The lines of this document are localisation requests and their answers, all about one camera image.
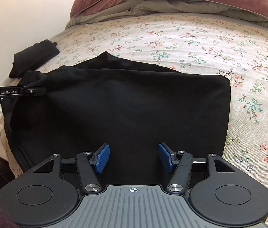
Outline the black pants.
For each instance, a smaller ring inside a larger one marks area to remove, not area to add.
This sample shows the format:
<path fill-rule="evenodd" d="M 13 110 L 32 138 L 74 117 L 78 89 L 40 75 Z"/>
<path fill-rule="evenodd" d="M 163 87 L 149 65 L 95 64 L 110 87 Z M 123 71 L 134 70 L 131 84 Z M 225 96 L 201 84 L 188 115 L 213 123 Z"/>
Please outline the black pants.
<path fill-rule="evenodd" d="M 23 86 L 46 94 L 2 101 L 9 147 L 22 170 L 53 154 L 73 158 L 110 146 L 103 184 L 159 184 L 158 146 L 197 158 L 222 155 L 230 80 L 184 74 L 103 52 L 47 74 L 28 71 Z"/>

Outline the grey blanket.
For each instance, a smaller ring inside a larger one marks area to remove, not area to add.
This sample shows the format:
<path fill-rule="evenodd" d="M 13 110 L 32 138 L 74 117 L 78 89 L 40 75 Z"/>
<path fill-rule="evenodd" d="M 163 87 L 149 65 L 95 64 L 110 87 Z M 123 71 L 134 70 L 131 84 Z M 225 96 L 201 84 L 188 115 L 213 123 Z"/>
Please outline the grey blanket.
<path fill-rule="evenodd" d="M 84 15 L 83 12 L 70 19 L 65 29 L 74 25 L 93 24 L 126 17 L 139 17 L 156 13 L 217 14 L 252 22 L 268 28 L 268 17 L 241 8 L 198 0 L 127 0 L 100 12 Z"/>

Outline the floral bed sheet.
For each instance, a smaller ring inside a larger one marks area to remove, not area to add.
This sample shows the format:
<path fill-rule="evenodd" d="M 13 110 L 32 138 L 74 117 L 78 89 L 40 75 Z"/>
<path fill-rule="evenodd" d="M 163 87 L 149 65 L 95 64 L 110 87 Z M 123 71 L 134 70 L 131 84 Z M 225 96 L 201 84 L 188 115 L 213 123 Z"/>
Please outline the floral bed sheet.
<path fill-rule="evenodd" d="M 51 40 L 59 54 L 28 71 L 47 74 L 107 52 L 184 74 L 228 78 L 229 121 L 219 156 L 268 190 L 268 28 L 221 15 L 158 13 L 74 25 Z M 9 147 L 2 105 L 0 133 L 10 169 L 20 176 L 26 171 Z"/>

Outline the folded black garment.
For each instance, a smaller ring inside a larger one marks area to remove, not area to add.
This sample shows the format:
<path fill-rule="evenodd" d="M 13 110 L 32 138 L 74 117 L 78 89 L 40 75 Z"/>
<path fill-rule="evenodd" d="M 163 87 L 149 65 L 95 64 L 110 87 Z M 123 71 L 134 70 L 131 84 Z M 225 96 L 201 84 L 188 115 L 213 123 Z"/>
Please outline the folded black garment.
<path fill-rule="evenodd" d="M 59 54 L 57 42 L 48 39 L 14 54 L 13 67 L 8 77 L 21 78 L 26 71 L 36 70 Z"/>

